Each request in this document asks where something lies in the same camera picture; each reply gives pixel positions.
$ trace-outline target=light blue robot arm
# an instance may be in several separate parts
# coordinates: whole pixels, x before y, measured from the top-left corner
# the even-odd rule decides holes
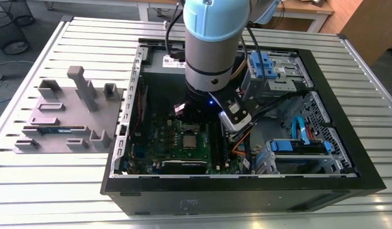
[[[220,119],[230,132],[252,116],[230,81],[241,35],[248,21],[268,23],[281,0],[186,0],[186,81],[190,90],[210,94],[222,108]]]

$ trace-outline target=aluminum profile table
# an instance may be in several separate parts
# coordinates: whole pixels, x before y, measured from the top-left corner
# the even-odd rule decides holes
[[[171,39],[184,40],[184,25]],[[254,30],[262,46],[312,50],[387,189],[313,213],[127,216],[99,194],[107,152],[12,152],[36,105],[42,79],[67,79],[70,65],[86,69],[94,86],[127,88],[138,38],[165,36],[162,23],[74,18],[62,21],[0,118],[0,226],[93,228],[388,228],[392,229],[392,97],[347,40],[332,34]],[[244,39],[252,44],[248,33]]]

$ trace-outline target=blue cable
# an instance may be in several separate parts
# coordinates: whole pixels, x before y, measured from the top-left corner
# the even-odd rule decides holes
[[[0,104],[2,104],[2,103],[4,103],[4,102],[7,102],[7,101],[10,101],[11,99],[12,99],[12,98],[10,98],[10,99],[7,99],[7,100],[3,100],[3,101],[0,101]]]
[[[293,120],[292,120],[292,138],[295,138],[295,139],[297,138],[297,122],[299,122],[299,126],[300,126],[301,139],[304,140],[305,145],[309,145],[311,141],[308,139],[305,121],[304,121],[304,118],[301,116],[295,116]]]

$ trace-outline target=white label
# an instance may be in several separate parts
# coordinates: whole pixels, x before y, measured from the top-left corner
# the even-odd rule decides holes
[[[163,68],[186,68],[186,63],[170,58],[169,55],[163,56]]]
[[[244,164],[245,167],[249,169],[250,163],[249,163],[249,161],[246,160],[246,158],[244,158],[242,164]]]
[[[62,129],[59,129],[58,132],[59,133],[71,133],[71,130],[62,130]]]
[[[273,68],[276,72],[285,72],[284,68]]]
[[[332,14],[332,12],[328,12],[328,11],[317,11],[316,13]]]

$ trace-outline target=blue cable on floor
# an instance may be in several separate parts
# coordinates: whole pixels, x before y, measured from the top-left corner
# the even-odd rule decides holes
[[[10,98],[10,99],[7,99],[7,100],[3,100],[3,101],[0,101],[0,104],[2,104],[2,103],[4,103],[4,102],[7,102],[7,101],[10,101],[11,99],[12,99],[12,98]]]

